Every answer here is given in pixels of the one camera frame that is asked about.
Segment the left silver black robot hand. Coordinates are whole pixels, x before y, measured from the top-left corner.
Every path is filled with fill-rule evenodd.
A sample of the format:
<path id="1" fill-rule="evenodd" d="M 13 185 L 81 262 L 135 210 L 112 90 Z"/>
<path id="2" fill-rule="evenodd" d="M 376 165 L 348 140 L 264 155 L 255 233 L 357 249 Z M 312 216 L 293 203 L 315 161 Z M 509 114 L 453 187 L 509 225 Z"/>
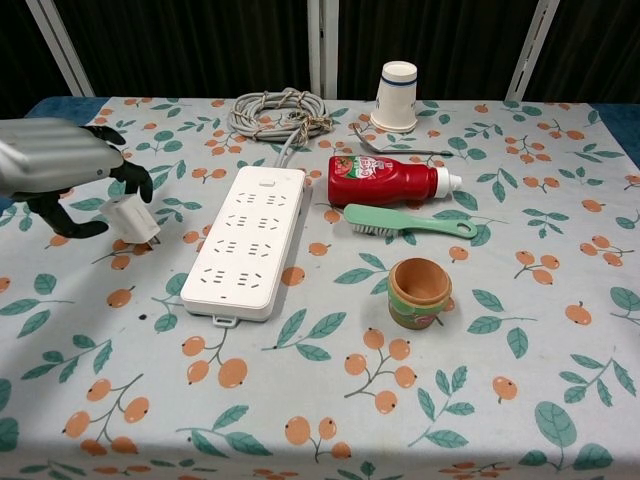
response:
<path id="1" fill-rule="evenodd" d="M 66 238 L 85 239 L 108 230 L 102 221 L 76 223 L 59 203 L 69 190 L 113 178 L 127 194 L 145 203 L 153 196 L 153 181 L 142 166 L 127 161 L 119 148 L 125 138 L 100 125 L 78 126 L 53 117 L 8 119 L 1 122 L 1 196 L 27 204 L 52 230 Z"/>

